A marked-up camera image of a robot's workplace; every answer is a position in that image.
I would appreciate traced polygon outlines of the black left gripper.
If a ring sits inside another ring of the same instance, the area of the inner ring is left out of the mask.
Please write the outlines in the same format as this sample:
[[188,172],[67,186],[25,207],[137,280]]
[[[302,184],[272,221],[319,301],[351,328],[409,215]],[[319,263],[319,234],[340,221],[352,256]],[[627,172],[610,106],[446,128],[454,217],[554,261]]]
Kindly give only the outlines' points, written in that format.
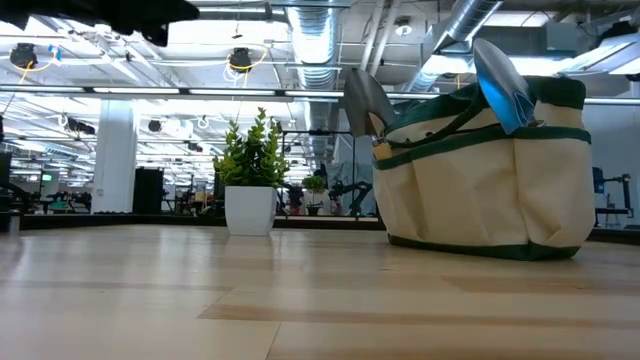
[[197,20],[199,16],[199,8],[188,0],[107,0],[107,21],[116,32],[139,32],[161,47],[167,45],[169,23]]

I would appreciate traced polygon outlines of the steel trowel wooden handle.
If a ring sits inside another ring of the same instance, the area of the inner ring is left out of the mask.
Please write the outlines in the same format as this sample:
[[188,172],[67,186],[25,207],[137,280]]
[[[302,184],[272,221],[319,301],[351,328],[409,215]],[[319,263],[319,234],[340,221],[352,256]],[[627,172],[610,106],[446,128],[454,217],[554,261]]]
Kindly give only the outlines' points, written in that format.
[[544,125],[535,116],[537,97],[502,50],[485,39],[476,39],[473,56],[477,82],[507,135]]
[[365,70],[351,68],[345,79],[342,105],[351,134],[372,140],[376,160],[390,158],[392,148],[386,131],[397,117],[381,84]]

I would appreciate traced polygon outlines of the beige green-trimmed gardening bag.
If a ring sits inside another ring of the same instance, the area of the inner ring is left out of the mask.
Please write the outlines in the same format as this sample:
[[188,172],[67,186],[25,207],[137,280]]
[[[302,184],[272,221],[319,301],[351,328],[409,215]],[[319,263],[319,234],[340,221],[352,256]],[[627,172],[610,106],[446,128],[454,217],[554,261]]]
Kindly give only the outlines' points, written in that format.
[[401,105],[373,169],[393,245],[523,261],[577,253],[595,223],[586,88],[527,82],[537,123],[513,133],[475,84]]

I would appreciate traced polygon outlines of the ceiling light strip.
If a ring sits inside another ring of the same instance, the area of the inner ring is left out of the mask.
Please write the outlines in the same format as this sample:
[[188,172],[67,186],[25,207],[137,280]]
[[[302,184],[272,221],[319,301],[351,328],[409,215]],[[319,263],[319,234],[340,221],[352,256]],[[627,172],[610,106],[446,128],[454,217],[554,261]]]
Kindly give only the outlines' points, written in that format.
[[247,88],[172,88],[172,87],[82,87],[53,85],[11,85],[0,84],[1,92],[32,94],[98,94],[98,95],[203,95],[203,96],[250,96],[250,97],[310,97],[340,98],[342,91],[308,91],[283,89],[247,89]]

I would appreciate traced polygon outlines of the white building column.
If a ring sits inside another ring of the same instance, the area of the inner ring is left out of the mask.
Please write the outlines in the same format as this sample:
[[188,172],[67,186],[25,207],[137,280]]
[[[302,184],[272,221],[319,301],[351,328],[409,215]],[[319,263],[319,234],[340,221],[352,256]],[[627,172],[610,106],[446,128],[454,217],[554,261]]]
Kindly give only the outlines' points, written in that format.
[[93,213],[132,211],[139,119],[132,100],[102,100],[94,165]]

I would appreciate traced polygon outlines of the black cabinet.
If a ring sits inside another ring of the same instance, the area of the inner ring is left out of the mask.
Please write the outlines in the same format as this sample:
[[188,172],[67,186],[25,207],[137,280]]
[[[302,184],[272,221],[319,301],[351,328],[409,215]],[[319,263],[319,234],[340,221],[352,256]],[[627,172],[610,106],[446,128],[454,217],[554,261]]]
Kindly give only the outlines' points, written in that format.
[[159,169],[138,168],[135,172],[133,212],[158,215],[164,196],[164,172]]

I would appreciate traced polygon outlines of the green plant in white pot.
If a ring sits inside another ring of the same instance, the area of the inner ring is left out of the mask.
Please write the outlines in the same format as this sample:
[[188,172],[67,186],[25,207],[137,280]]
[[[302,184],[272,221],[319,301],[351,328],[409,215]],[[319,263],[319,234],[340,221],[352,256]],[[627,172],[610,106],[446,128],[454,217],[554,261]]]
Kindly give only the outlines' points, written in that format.
[[289,162],[280,152],[281,128],[260,107],[246,134],[232,120],[226,148],[213,159],[224,185],[225,220],[233,236],[267,236],[274,224],[277,188],[284,183]]

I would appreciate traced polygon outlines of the small background potted plant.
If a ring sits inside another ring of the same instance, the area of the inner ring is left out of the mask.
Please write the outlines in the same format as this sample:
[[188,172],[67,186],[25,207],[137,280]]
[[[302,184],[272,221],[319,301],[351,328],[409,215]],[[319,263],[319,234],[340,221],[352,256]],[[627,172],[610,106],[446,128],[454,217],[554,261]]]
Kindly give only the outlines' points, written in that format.
[[317,216],[324,207],[325,181],[321,176],[308,176],[302,180],[305,193],[306,211],[309,216]]

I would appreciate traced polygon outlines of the silver ventilation duct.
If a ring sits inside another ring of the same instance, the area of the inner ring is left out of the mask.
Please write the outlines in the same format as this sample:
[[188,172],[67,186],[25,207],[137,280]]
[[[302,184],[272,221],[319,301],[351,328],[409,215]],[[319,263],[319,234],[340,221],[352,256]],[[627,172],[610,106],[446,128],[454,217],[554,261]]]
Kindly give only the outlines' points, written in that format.
[[503,0],[456,0],[450,16],[431,25],[421,43],[422,64],[405,92],[426,92],[447,70],[436,70],[436,56],[469,54],[473,37],[501,7]]
[[[291,45],[302,90],[332,91],[338,82],[335,70],[338,12],[328,7],[290,7],[286,10],[291,24]],[[305,127],[308,131],[335,130],[335,103],[312,101],[304,103]],[[329,135],[308,135],[309,161],[314,168],[331,160],[334,138]]]

